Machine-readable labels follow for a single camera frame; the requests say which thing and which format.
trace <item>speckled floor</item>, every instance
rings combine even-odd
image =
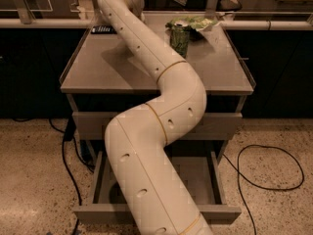
[[[55,119],[53,123],[64,129],[67,122]],[[0,234],[71,234],[76,222],[71,209],[77,205],[77,197],[63,165],[62,138],[48,119],[0,119]],[[236,163],[241,148],[250,144],[288,150],[305,174],[304,184],[290,192],[265,191],[241,180],[257,234],[313,234],[313,119],[244,119],[225,154]],[[92,173],[76,157],[72,142],[66,144],[66,158],[84,203]],[[213,225],[214,234],[253,234],[238,191],[237,173],[225,158],[219,169],[228,205],[241,207],[243,213],[231,225]],[[268,187],[292,187],[300,180],[296,163],[276,150],[244,152],[241,170],[255,183]],[[132,225],[80,224],[77,234],[137,233]]]

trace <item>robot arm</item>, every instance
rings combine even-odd
[[[98,0],[161,93],[109,123],[108,158],[142,234],[212,234],[163,150],[200,121],[206,93],[194,69],[138,19],[143,1]]]

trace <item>cabinet top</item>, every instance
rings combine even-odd
[[[165,42],[165,24],[177,14],[146,14],[146,24]],[[207,94],[249,95],[253,89],[221,26],[190,41],[186,60],[199,74]],[[64,93],[151,93],[157,85],[117,34],[89,34],[71,67]]]

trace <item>crumpled wrapper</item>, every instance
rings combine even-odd
[[[217,24],[217,20],[206,19],[202,16],[183,16],[171,20],[165,25],[165,27],[171,29],[180,22],[188,24],[188,26],[185,27],[185,30],[194,29],[195,31],[201,31],[209,26]]]

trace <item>open drawer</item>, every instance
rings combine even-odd
[[[207,222],[230,224],[241,209],[226,204],[212,147],[209,141],[179,140],[166,147],[165,152]],[[134,223],[106,153],[98,155],[88,203],[73,211],[82,223]]]

